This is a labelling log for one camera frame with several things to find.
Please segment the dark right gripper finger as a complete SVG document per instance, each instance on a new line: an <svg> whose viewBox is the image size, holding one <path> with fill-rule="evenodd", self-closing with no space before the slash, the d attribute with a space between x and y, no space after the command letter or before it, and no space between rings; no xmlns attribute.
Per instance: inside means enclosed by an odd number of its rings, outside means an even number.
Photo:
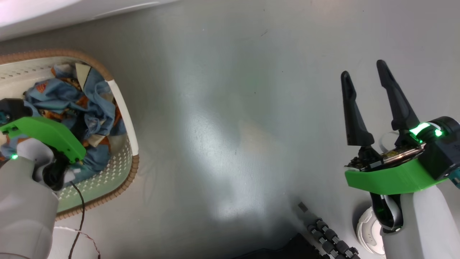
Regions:
<svg viewBox="0 0 460 259"><path fill-rule="evenodd" d="M384 60L377 60L376 66L381 85L388 95L393 117L391 122L392 129L394 131L409 131L416 128L420 124L420 121L404 95L404 92L401 90L401 87L393 77L388 65Z"/></svg>
<svg viewBox="0 0 460 259"><path fill-rule="evenodd" d="M347 145L371 146L374 144L374 137L367 131L356 102L357 94L355 87L347 71L343 71L341 74L341 88Z"/></svg>

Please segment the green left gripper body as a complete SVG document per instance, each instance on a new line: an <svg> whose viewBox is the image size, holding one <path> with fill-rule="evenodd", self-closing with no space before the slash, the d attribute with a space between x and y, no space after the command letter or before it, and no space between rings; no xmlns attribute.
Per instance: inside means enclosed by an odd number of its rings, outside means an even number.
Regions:
<svg viewBox="0 0 460 259"><path fill-rule="evenodd" d="M22 117L1 125L0 129L10 138L24 134L37 139L63 153L70 163L82 161L87 152L69 128L45 117Z"/></svg>

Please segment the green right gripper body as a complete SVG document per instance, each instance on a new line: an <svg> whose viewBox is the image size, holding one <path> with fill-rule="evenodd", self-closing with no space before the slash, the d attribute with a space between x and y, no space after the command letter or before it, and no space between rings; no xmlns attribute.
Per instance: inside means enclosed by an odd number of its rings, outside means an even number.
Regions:
<svg viewBox="0 0 460 259"><path fill-rule="evenodd" d="M413 146L398 146L382 154L372 146L358 146L358 156L346 166L350 187L376 195L416 193L449 176L449 136L443 131L404 131Z"/></svg>

